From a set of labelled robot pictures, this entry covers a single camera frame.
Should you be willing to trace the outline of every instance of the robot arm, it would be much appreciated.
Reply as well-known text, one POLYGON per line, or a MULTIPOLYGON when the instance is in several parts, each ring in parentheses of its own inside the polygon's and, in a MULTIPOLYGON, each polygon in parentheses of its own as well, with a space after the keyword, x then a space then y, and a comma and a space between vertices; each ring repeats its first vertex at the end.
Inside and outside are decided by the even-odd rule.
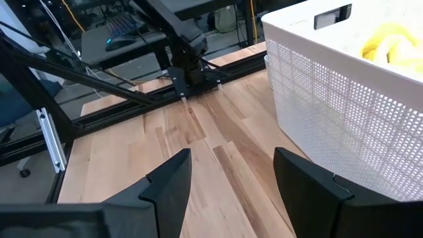
POLYGON ((187 83, 201 83, 200 60, 208 49, 202 31, 192 22, 181 21, 160 0, 131 0, 130 5, 148 25, 167 35, 172 64, 184 70, 187 83))

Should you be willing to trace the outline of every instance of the wooden tabletop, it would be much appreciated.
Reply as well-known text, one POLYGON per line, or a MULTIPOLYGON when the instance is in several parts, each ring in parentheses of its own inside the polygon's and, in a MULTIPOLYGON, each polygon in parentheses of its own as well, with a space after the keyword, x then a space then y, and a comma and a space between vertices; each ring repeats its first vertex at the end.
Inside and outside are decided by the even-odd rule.
MULTIPOLYGON (((213 62, 224 65, 265 47, 213 62)), ((156 79, 139 90, 168 83, 156 79)), ((82 114, 122 100, 104 97, 82 114)), ((305 155, 278 127, 265 70, 75 140, 59 202, 102 202, 185 147, 192 150, 192 186, 181 237, 294 237, 272 158, 275 147, 305 155)))

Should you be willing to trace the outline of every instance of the yellow object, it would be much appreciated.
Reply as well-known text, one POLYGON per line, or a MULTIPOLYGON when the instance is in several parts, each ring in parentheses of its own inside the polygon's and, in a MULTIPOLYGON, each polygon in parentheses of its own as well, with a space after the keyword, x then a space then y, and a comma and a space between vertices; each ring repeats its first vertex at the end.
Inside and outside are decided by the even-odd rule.
POLYGON ((397 23, 382 24, 361 50, 363 58, 423 73, 423 41, 397 23))
POLYGON ((81 29, 82 32, 85 32, 84 28, 81 26, 81 24, 79 24, 79 22, 77 21, 77 19, 75 18, 75 16, 73 15, 71 9, 69 8, 69 6, 67 5, 67 3, 65 2, 65 0, 61 0, 61 2, 65 5, 67 12, 71 15, 73 21, 78 25, 79 29, 81 29))

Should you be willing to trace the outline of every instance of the perforated basket wall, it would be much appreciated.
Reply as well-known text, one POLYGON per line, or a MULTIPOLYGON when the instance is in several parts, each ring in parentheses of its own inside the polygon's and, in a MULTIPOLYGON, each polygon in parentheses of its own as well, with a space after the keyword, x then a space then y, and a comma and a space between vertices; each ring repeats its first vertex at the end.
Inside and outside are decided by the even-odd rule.
POLYGON ((396 200, 423 200, 423 84, 342 51, 358 35, 346 26, 362 22, 354 3, 308 0, 263 17, 279 126, 320 166, 396 200), (348 3, 344 23, 313 29, 315 15, 348 3))

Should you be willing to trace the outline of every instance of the black plastic part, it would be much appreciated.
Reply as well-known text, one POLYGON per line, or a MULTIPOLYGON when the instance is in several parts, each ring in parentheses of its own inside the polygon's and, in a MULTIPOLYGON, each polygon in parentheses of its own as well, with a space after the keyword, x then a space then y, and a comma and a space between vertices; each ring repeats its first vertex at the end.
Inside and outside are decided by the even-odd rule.
POLYGON ((188 88, 185 83, 184 70, 177 67, 168 68, 169 77, 172 79, 173 87, 180 97, 186 97, 188 88))
POLYGON ((155 205, 160 238, 179 237, 191 190, 191 170, 191 150, 183 149, 146 176, 151 186, 139 198, 155 205))
POLYGON ((398 202, 286 150, 274 171, 297 238, 423 237, 423 202, 398 202))
POLYGON ((100 204, 0 205, 0 237, 179 237, 190 185, 183 149, 100 204))
POLYGON ((243 0, 244 7, 244 17, 245 17, 245 31, 247 33, 247 46, 252 46, 254 44, 254 38, 252 35, 252 18, 255 17, 252 15, 250 0, 243 0))
POLYGON ((169 57, 166 52, 166 48, 163 47, 153 47, 154 54, 156 55, 157 62, 159 63, 160 69, 167 70, 171 65, 171 62, 169 61, 169 57))
POLYGON ((110 52, 125 46, 129 46, 130 44, 133 44, 134 42, 135 42, 134 36, 118 36, 112 39, 110 42, 107 42, 105 49, 107 52, 110 52))
POLYGON ((172 65, 184 70, 189 85, 202 82, 200 62, 208 50, 207 39, 202 31, 190 21, 182 22, 161 1, 133 0, 132 5, 139 16, 151 27, 162 30, 169 39, 172 65))
POLYGON ((334 174, 282 148, 274 154, 278 188, 297 238, 331 237, 341 202, 353 198, 334 174))
POLYGON ((23 169, 23 170, 19 171, 19 175, 22 178, 26 178, 26 177, 29 177, 31 175, 31 171, 29 169, 23 169))

